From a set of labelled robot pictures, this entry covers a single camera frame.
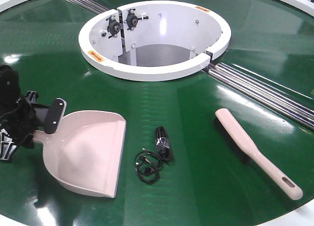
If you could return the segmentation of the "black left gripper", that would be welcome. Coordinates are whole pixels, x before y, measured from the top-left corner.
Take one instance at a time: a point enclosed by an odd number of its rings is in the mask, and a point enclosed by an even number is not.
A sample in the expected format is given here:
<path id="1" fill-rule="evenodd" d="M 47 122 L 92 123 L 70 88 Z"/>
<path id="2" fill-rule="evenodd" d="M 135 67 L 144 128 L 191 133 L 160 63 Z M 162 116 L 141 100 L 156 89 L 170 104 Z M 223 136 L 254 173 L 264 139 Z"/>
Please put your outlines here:
<path id="1" fill-rule="evenodd" d="M 66 101 L 56 98 L 49 106 L 37 103 L 36 91 L 19 95 L 13 105 L 0 105 L 0 161 L 12 163 L 19 146 L 34 148 L 33 135 L 38 127 L 53 134 L 59 127 L 66 110 Z"/>

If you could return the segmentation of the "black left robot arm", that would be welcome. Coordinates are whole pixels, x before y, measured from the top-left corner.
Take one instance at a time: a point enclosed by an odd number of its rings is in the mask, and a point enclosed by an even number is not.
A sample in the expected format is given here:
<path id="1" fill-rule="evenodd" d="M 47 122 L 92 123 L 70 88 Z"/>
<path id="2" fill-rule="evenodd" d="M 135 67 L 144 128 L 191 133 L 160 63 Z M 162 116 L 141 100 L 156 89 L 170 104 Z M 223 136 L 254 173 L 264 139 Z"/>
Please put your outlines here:
<path id="1" fill-rule="evenodd" d="M 33 138 L 42 127 L 53 134 L 59 127 L 66 101 L 56 98 L 51 105 L 37 102 L 36 91 L 23 95 L 19 74 L 8 65 L 0 67 L 0 161 L 11 163 L 20 146 L 34 148 Z"/>

